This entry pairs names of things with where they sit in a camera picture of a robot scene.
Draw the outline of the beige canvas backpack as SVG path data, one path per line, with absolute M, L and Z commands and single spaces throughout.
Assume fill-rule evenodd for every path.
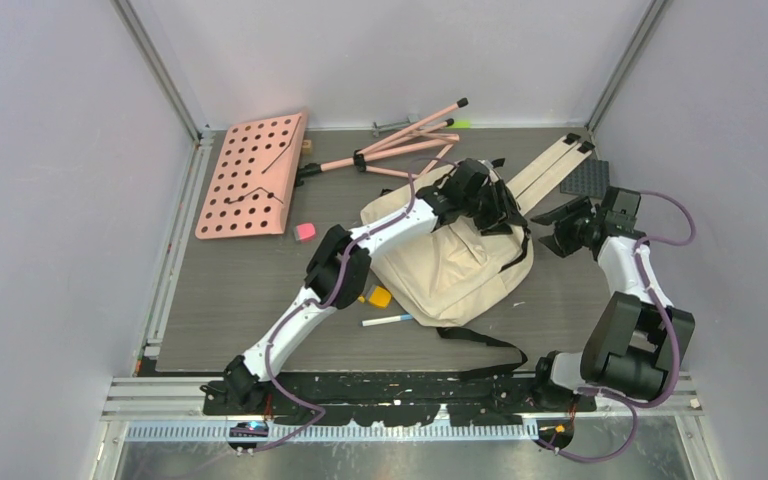
M 435 329 L 439 338 L 507 347 L 507 342 L 466 325 L 505 299 L 530 273 L 534 245 L 526 213 L 593 150 L 591 142 L 568 134 L 510 181 L 503 179 L 524 217 L 523 228 L 514 227 L 508 235 L 481 236 L 466 217 L 442 227 L 436 224 L 433 232 L 421 233 L 374 259 L 374 274 L 407 314 L 418 324 Z M 407 206 L 434 212 L 433 183 L 455 166 L 436 168 L 368 203 L 360 212 L 362 223 L 390 219 Z

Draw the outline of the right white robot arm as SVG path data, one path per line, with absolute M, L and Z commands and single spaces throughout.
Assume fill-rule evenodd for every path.
M 654 239 L 636 228 L 641 197 L 610 187 L 598 205 L 581 196 L 533 219 L 552 227 L 540 241 L 555 255 L 588 249 L 611 293 L 582 351 L 552 351 L 539 359 L 530 392 L 544 410 L 576 395 L 600 394 L 653 408 L 675 388 L 695 319 L 657 281 L 650 262 Z

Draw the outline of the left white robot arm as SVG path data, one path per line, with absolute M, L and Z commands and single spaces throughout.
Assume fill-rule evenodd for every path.
M 368 204 L 361 226 L 331 227 L 291 305 L 250 348 L 202 386 L 208 415 L 254 414 L 288 395 L 278 376 L 328 316 L 354 304 L 375 275 L 420 324 L 475 339 L 468 323 L 529 273 L 528 224 L 500 176 L 502 159 L 467 158 Z

